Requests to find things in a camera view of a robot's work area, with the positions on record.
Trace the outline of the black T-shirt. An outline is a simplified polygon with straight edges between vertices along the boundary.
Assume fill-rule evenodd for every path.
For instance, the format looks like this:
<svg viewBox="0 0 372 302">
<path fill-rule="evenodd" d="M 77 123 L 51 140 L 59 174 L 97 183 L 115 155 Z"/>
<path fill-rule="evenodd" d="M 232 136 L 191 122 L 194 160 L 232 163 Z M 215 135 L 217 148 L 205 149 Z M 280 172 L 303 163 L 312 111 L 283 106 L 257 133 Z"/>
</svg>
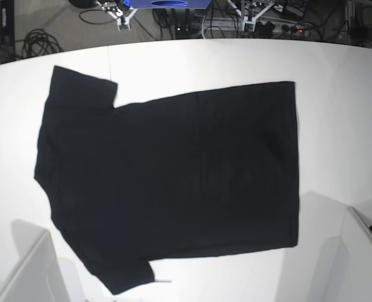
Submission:
<svg viewBox="0 0 372 302">
<path fill-rule="evenodd" d="M 54 68 L 34 174 L 55 227 L 111 293 L 154 282 L 153 260 L 297 245 L 294 82 L 118 108 L 117 89 Z"/>
</svg>

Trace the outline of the white power strip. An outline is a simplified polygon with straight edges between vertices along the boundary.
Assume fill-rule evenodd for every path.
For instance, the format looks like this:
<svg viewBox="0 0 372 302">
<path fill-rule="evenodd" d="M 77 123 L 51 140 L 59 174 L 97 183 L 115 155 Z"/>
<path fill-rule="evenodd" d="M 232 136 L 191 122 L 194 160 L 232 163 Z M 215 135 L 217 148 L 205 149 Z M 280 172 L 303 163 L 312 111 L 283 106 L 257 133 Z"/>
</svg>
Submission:
<svg viewBox="0 0 372 302">
<path fill-rule="evenodd" d="M 238 35 L 253 33 L 260 37 L 280 36 L 282 34 L 298 38 L 309 36 L 309 29 L 305 25 L 273 17 L 259 18 L 256 21 L 241 21 L 236 17 L 213 17 L 205 20 L 203 29 L 205 31 L 235 31 Z"/>
</svg>

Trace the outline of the blue box with oval logo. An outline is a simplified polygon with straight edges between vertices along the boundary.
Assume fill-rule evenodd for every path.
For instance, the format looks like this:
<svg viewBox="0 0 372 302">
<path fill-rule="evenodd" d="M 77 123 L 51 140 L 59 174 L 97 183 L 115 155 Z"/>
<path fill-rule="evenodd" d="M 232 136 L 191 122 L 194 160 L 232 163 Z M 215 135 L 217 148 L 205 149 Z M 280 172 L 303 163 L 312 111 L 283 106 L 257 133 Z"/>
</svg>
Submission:
<svg viewBox="0 0 372 302">
<path fill-rule="evenodd" d="M 136 9 L 206 9 L 211 0 L 130 0 L 130 4 Z"/>
</svg>

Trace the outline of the white partition panel left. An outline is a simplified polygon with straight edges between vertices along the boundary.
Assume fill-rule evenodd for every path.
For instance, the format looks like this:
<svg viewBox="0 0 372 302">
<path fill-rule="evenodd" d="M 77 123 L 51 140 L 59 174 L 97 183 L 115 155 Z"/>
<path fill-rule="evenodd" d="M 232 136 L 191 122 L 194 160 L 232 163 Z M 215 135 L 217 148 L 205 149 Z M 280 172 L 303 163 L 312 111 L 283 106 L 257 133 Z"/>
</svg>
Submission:
<svg viewBox="0 0 372 302">
<path fill-rule="evenodd" d="M 11 230 L 20 258 L 0 282 L 0 301 L 70 301 L 50 232 L 20 220 Z"/>
</svg>

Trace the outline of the white partition panel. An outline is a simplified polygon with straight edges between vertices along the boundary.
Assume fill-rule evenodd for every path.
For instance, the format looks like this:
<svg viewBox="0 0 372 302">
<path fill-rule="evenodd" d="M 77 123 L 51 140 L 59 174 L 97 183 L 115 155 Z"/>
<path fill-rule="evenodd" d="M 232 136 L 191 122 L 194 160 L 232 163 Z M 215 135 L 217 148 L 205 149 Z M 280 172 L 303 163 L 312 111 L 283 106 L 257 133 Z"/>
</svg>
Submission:
<svg viewBox="0 0 372 302">
<path fill-rule="evenodd" d="M 20 258 L 0 282 L 0 301 L 70 301 L 50 232 L 20 220 L 11 230 Z"/>
<path fill-rule="evenodd" d="M 348 263 L 339 292 L 339 301 L 372 301 L 372 233 L 350 207 L 341 230 Z"/>
</svg>

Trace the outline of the white partition panel right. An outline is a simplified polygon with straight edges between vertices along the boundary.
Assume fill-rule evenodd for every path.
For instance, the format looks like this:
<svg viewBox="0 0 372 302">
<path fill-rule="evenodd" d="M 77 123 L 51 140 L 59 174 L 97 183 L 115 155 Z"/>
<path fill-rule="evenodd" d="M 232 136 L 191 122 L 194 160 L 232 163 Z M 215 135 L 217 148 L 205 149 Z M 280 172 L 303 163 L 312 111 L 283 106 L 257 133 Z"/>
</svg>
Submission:
<svg viewBox="0 0 372 302">
<path fill-rule="evenodd" d="M 372 301 L 372 233 L 350 207 L 341 230 L 348 263 L 339 292 L 339 301 Z"/>
</svg>

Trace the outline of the black flat box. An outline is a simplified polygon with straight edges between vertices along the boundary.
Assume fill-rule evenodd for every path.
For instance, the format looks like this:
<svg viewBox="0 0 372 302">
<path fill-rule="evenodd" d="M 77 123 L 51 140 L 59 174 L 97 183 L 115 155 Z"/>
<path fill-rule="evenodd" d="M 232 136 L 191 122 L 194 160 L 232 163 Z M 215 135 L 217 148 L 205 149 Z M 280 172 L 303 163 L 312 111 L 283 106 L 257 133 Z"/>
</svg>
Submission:
<svg viewBox="0 0 372 302">
<path fill-rule="evenodd" d="M 0 34 L 3 44 L 14 44 L 14 0 L 0 1 Z"/>
</svg>

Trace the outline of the white frame bracket left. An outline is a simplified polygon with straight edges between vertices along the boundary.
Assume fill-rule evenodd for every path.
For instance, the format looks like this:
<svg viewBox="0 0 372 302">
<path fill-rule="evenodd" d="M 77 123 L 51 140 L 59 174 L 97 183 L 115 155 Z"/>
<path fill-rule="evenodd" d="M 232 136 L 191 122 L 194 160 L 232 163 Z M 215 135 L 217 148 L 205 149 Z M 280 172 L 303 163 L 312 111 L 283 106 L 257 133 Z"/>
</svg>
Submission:
<svg viewBox="0 0 372 302">
<path fill-rule="evenodd" d="M 130 1 L 98 1 L 101 9 L 108 13 L 116 23 L 119 31 L 131 30 L 130 22 L 138 9 L 134 8 Z"/>
</svg>

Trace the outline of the white frame bracket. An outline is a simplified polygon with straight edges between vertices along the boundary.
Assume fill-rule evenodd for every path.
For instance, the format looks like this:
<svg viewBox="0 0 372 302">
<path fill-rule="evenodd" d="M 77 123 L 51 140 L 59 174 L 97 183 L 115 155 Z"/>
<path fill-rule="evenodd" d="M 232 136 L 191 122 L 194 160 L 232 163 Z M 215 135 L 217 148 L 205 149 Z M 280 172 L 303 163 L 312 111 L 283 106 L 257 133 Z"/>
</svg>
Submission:
<svg viewBox="0 0 372 302">
<path fill-rule="evenodd" d="M 251 9 L 248 8 L 247 5 L 253 2 L 254 1 L 239 1 L 239 4 L 234 5 L 234 10 L 240 17 L 242 29 L 250 30 L 251 32 L 256 30 L 256 25 L 260 18 L 275 5 L 275 1 L 256 1 L 256 3 L 262 4 L 262 6 L 259 7 L 259 11 L 251 12 Z"/>
<path fill-rule="evenodd" d="M 131 30 L 130 22 L 138 9 L 134 8 L 130 1 L 98 1 L 101 9 L 108 13 L 116 23 L 119 31 Z"/>
</svg>

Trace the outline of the white frame bracket right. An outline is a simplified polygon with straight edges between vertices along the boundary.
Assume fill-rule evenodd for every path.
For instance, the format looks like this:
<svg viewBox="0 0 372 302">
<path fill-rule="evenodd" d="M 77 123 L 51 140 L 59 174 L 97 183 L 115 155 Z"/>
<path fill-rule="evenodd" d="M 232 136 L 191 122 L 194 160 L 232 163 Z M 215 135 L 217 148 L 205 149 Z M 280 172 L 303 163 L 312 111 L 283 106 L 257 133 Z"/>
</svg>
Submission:
<svg viewBox="0 0 372 302">
<path fill-rule="evenodd" d="M 256 3 L 262 4 L 262 6 L 259 7 L 259 11 L 251 12 L 251 9 L 248 8 L 247 5 L 253 2 L 254 1 L 239 1 L 239 4 L 234 5 L 234 10 L 240 17 L 242 29 L 250 30 L 251 32 L 256 30 L 256 25 L 260 18 L 275 5 L 275 1 L 256 1 Z"/>
</svg>

